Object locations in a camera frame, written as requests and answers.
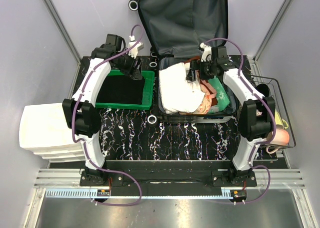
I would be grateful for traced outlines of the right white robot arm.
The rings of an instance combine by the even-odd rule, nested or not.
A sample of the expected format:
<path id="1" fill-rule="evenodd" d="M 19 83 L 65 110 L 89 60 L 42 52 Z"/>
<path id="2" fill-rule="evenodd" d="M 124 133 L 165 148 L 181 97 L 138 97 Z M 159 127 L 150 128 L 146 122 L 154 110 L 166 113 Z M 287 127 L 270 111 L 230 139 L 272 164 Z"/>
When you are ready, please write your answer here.
<path id="1" fill-rule="evenodd" d="M 241 67 L 232 62 L 214 65 L 212 62 L 192 60 L 188 62 L 190 80 L 204 75 L 222 78 L 242 105 L 238 120 L 240 143 L 232 159 L 233 170 L 227 173 L 229 184 L 238 186 L 245 180 L 243 171 L 253 168 L 254 153 L 262 144 L 270 144 L 276 134 L 275 100 L 265 97 L 244 76 Z"/>

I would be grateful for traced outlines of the black cloth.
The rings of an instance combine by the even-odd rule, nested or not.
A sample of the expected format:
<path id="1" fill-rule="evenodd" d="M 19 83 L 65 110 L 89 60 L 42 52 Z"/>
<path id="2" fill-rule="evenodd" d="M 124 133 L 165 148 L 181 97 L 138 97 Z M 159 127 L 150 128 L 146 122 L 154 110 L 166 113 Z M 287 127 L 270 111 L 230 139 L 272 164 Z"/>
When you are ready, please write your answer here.
<path id="1" fill-rule="evenodd" d="M 98 103 L 142 104 L 145 79 L 133 80 L 128 76 L 107 76 L 96 101 Z"/>

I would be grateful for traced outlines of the space astronaut hard-shell suitcase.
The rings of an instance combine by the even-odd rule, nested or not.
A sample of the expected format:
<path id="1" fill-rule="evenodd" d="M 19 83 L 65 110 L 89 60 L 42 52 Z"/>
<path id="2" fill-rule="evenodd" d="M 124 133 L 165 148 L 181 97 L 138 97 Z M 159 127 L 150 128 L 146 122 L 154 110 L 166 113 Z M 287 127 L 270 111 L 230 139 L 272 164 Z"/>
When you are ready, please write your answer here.
<path id="1" fill-rule="evenodd" d="M 157 69 L 200 56 L 200 44 L 211 38 L 224 46 L 229 34 L 228 0 L 130 0 L 145 29 Z"/>

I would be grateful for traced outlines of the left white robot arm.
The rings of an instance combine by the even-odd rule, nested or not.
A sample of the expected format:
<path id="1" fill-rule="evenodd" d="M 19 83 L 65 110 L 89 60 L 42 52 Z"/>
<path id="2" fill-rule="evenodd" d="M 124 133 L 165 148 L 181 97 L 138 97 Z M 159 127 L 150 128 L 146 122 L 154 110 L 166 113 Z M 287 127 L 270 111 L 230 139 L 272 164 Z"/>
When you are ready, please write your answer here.
<path id="1" fill-rule="evenodd" d="M 118 70 L 129 77 L 137 76 L 137 56 L 140 47 L 132 46 L 118 54 L 107 54 L 107 58 L 99 57 L 94 51 L 89 62 L 88 71 L 76 93 L 70 99 L 64 99 L 62 109 L 73 142 L 80 143 L 84 151 L 85 165 L 94 169 L 90 179 L 98 186 L 104 185 L 108 174 L 103 169 L 105 159 L 102 155 L 99 131 L 101 118 L 96 109 L 99 91 L 114 64 Z"/>

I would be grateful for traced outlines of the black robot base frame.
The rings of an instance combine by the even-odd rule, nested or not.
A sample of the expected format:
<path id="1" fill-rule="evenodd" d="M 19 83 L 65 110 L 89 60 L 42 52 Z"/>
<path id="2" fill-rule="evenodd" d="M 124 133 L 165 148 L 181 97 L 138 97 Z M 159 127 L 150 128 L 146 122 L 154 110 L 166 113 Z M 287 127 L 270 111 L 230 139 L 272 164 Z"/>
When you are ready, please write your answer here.
<path id="1" fill-rule="evenodd" d="M 235 171 L 227 161 L 108 161 L 111 172 L 81 172 L 80 186 L 97 186 L 142 195 L 156 190 L 161 194 L 208 194 L 218 188 L 256 187 L 252 170 Z"/>

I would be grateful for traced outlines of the white towel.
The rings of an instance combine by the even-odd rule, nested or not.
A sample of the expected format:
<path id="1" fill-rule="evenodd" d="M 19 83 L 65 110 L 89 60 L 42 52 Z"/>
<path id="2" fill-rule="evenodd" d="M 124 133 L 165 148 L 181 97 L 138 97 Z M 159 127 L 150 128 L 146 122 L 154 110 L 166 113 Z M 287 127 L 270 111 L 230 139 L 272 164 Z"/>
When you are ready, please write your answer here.
<path id="1" fill-rule="evenodd" d="M 190 63 L 180 62 L 159 71 L 159 90 L 162 107 L 167 114 L 193 113 L 203 101 L 198 80 L 188 81 Z"/>

